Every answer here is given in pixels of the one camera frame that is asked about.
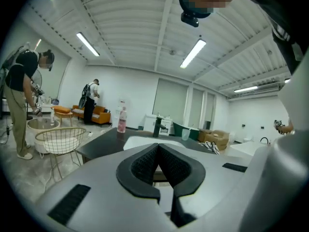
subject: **green object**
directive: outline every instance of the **green object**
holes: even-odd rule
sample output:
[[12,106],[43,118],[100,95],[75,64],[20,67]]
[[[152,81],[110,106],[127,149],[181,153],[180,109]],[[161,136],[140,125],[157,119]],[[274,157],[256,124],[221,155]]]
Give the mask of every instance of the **green object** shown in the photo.
[[[173,122],[173,124],[174,124],[174,132],[175,132],[176,137],[182,136],[183,128],[189,129],[189,128],[182,126],[182,125],[179,125],[175,122]],[[199,135],[199,130],[190,130],[189,138],[193,139],[194,141],[197,141],[198,135]]]

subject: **ceiling light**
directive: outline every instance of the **ceiling light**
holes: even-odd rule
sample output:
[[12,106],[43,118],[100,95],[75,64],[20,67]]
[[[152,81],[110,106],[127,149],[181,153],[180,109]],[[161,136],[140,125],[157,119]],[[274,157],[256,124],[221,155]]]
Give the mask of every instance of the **ceiling light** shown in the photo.
[[39,44],[41,43],[41,39],[39,39],[39,41],[37,42],[37,44],[35,45],[35,48],[34,48],[34,50],[36,50],[37,49],[37,47],[39,46]]
[[89,41],[84,37],[82,33],[77,33],[76,36],[88,47],[88,49],[95,55],[100,56],[100,54],[91,46]]
[[186,68],[189,63],[195,58],[195,56],[203,49],[203,47],[206,45],[206,42],[203,40],[198,40],[196,45],[193,47],[189,55],[185,58],[183,63],[181,64],[180,68]]
[[235,90],[234,92],[235,92],[235,93],[239,93],[239,92],[254,90],[254,89],[257,89],[257,88],[258,88],[257,86],[247,87],[247,88],[242,88],[242,89]]

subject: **white wire chair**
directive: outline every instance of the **white wire chair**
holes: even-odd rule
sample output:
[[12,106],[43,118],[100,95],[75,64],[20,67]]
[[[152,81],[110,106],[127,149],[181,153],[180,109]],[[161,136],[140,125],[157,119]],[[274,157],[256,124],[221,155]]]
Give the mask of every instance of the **white wire chair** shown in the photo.
[[[68,128],[57,128],[42,131],[36,134],[35,139],[38,141],[44,142],[45,150],[50,153],[50,163],[52,167],[52,175],[54,178],[54,171],[53,171],[53,163],[52,163],[52,155],[55,157],[56,166],[59,171],[59,175],[62,179],[62,175],[59,169],[57,155],[63,155],[70,153],[72,162],[77,166],[81,166],[81,162],[78,158],[76,148],[81,144],[83,135],[86,132],[86,129],[80,127],[68,127]],[[75,152],[78,163],[74,162],[72,157],[72,151]]]

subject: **white shirt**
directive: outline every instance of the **white shirt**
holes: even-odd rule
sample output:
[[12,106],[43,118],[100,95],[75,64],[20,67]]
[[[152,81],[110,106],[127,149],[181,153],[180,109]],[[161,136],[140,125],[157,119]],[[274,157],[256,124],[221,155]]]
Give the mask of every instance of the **white shirt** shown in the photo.
[[94,82],[91,82],[88,84],[90,86],[90,96],[89,98],[95,99],[95,91],[98,91],[98,85],[95,84]]

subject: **black pants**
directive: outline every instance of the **black pants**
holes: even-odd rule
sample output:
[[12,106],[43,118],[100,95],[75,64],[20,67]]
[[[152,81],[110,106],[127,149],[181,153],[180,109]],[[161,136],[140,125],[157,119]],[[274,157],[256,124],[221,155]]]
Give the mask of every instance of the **black pants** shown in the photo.
[[92,118],[92,113],[95,105],[95,100],[87,97],[86,104],[85,104],[85,110],[84,110],[84,123],[85,124],[90,124],[91,123],[91,118]]

